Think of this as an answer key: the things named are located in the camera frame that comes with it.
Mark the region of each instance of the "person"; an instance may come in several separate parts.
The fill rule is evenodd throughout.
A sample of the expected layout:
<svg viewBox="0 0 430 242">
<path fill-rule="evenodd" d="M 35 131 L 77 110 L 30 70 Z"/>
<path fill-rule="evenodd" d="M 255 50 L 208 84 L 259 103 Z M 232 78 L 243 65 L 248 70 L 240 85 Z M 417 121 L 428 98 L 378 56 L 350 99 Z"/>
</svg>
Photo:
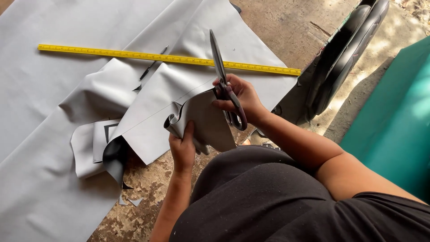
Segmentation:
<svg viewBox="0 0 430 242">
<path fill-rule="evenodd" d="M 150 241 L 429 241 L 430 207 L 339 145 L 272 114 L 229 74 L 252 125 L 282 151 L 239 146 L 212 159 L 191 194 L 194 125 L 170 135 L 174 170 Z M 231 101 L 216 107 L 233 112 Z"/>
</svg>

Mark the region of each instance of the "scissor handle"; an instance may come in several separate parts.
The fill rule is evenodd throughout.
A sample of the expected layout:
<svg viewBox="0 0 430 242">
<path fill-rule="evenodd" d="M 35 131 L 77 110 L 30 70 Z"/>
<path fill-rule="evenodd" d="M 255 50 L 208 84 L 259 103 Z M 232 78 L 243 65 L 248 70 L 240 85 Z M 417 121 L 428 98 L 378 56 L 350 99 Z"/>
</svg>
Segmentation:
<svg viewBox="0 0 430 242">
<path fill-rule="evenodd" d="M 232 101 L 240 118 L 239 122 L 239 120 L 237 119 L 238 115 L 233 112 L 227 112 L 230 117 L 231 123 L 234 127 L 236 127 L 236 129 L 244 131 L 248 127 L 248 122 L 246 120 L 245 112 L 242 108 L 242 105 L 240 104 L 239 99 L 237 98 L 236 94 L 234 94 L 230 86 L 227 86 L 225 88 L 225 92 L 226 95 L 228 95 L 229 99 Z"/>
</svg>

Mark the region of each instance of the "black shirt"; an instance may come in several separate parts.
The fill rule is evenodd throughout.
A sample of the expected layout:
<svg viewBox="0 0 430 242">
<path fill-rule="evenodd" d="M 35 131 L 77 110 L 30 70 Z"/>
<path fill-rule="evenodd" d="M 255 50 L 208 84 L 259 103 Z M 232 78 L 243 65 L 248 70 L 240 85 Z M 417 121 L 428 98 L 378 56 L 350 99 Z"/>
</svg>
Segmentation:
<svg viewBox="0 0 430 242">
<path fill-rule="evenodd" d="M 377 192 L 336 202 L 299 168 L 263 146 L 218 155 L 197 180 L 170 241 L 430 240 L 429 206 Z"/>
</svg>

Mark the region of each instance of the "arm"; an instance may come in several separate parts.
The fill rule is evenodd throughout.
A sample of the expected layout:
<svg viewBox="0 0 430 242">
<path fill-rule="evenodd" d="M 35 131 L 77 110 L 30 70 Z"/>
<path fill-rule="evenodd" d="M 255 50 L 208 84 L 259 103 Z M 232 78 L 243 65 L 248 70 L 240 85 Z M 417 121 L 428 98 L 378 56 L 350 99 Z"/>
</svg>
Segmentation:
<svg viewBox="0 0 430 242">
<path fill-rule="evenodd" d="M 249 122 L 261 129 L 295 161 L 316 171 L 315 178 L 329 190 L 335 200 L 352 198 L 360 192 L 382 192 L 422 202 L 368 169 L 331 140 L 270 113 L 261 104 L 249 82 L 232 74 L 227 75 L 227 81 L 238 96 Z M 235 111 L 229 101 L 216 100 L 213 105 L 226 111 Z"/>
<path fill-rule="evenodd" d="M 172 134 L 169 137 L 174 168 L 163 205 L 152 229 L 150 242 L 169 240 L 173 226 L 182 212 L 188 208 L 191 193 L 191 172 L 196 148 L 193 144 L 194 124 L 190 121 L 181 140 Z"/>
</svg>

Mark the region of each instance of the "pen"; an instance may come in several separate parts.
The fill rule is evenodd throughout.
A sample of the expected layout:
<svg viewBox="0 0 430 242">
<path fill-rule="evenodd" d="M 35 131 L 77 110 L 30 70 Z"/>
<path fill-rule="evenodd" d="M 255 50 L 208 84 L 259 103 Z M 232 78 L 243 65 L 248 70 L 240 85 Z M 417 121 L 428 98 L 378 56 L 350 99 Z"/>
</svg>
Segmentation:
<svg viewBox="0 0 430 242">
<path fill-rule="evenodd" d="M 167 50 L 167 47 L 169 47 L 169 46 L 166 46 L 164 49 L 163 49 L 163 51 L 160 53 L 160 55 L 162 55 L 162 54 L 164 54 L 164 52 L 166 52 L 166 50 Z M 142 74 L 142 76 L 140 77 L 140 80 L 142 80 L 145 76 L 146 76 L 146 74 L 148 74 L 148 72 L 149 72 L 149 70 L 151 70 L 151 68 L 152 68 L 152 66 L 156 63 L 157 61 L 154 61 L 147 69 L 146 69 L 146 71 Z"/>
</svg>

